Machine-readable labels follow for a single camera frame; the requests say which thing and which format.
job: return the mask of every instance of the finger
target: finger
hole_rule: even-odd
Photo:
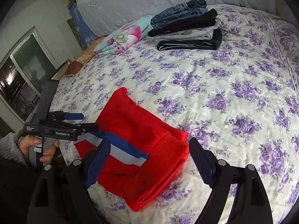
[[[56,147],[54,145],[52,145],[50,148],[46,149],[44,151],[44,154],[47,152],[47,154],[49,155],[54,155],[56,152]]]
[[[42,139],[35,136],[28,136],[30,146],[36,146],[42,143]]]
[[[43,156],[39,159],[39,161],[43,163],[43,166],[50,164],[51,160],[52,160],[52,157],[50,157],[50,156]]]
[[[51,155],[50,151],[48,151],[48,150],[44,151],[44,156],[50,156],[50,155]]]
[[[54,146],[55,147],[59,147],[60,146],[60,140],[56,139],[56,141],[54,142]]]

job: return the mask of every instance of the white stripe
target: white stripe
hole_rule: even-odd
[[[85,134],[79,136],[78,141],[76,141],[75,143],[83,141],[83,140],[87,140],[88,142],[90,142],[91,144],[93,144],[95,146],[98,146],[102,141],[102,139],[97,138],[96,136],[94,136],[91,133],[85,133]],[[116,158],[117,160],[121,161],[124,164],[129,164],[129,165],[133,164],[133,165],[137,165],[139,167],[142,164],[144,164],[144,162],[146,161],[145,158],[134,157],[112,144],[111,144],[110,155],[113,156],[114,158]]]
[[[98,147],[98,145],[102,142],[103,139],[97,138],[96,136],[94,136],[91,133],[85,133],[83,135],[78,136],[78,140],[75,143],[78,143],[78,142],[83,141],[83,140],[87,140],[91,144],[93,144],[96,147]]]
[[[35,151],[35,152],[41,152],[41,148],[34,147],[34,151]]]
[[[184,46],[184,47],[196,47],[197,49],[199,49],[198,47],[201,47],[201,48],[203,48],[203,47],[211,48],[213,46],[213,44],[209,44],[208,42],[205,42],[205,41],[203,43],[206,43],[206,44],[208,44],[210,46],[195,45],[195,44],[169,44],[169,43],[165,43],[162,46],[160,46],[158,50],[162,51],[162,50],[165,50],[165,49],[168,49],[168,48],[176,48],[176,47],[182,47],[182,46]]]

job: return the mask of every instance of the red sweater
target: red sweater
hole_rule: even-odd
[[[133,211],[139,211],[153,200],[189,155],[188,133],[167,125],[136,105],[124,87],[113,93],[96,123],[99,134],[108,138],[116,149],[111,150],[98,183],[107,191],[123,197]],[[96,148],[87,140],[75,146],[81,158]],[[128,160],[131,158],[138,159],[138,163],[131,163]]]

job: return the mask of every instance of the red knit garment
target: red knit garment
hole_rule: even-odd
[[[96,123],[100,131],[113,133],[149,154],[141,166],[124,164],[109,155],[98,177],[100,185],[123,197],[135,212],[165,188],[189,155],[188,133],[169,126],[136,105],[124,87],[113,93]],[[96,149],[86,140],[75,146],[81,158]]]

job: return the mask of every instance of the white bedsheet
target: white bedsheet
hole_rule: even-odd
[[[254,164],[276,224],[299,193],[298,32],[265,12],[212,7],[223,30],[218,51],[159,52],[157,42],[146,37],[62,79],[51,109],[84,113],[81,122],[94,122],[111,94],[126,87],[138,105],[189,132],[218,159]],[[79,158],[72,142],[61,143],[61,150],[67,164]],[[226,222],[235,191],[232,186],[219,223]],[[189,224],[210,188],[189,157],[170,185],[137,213],[98,184],[89,193],[110,223]]]

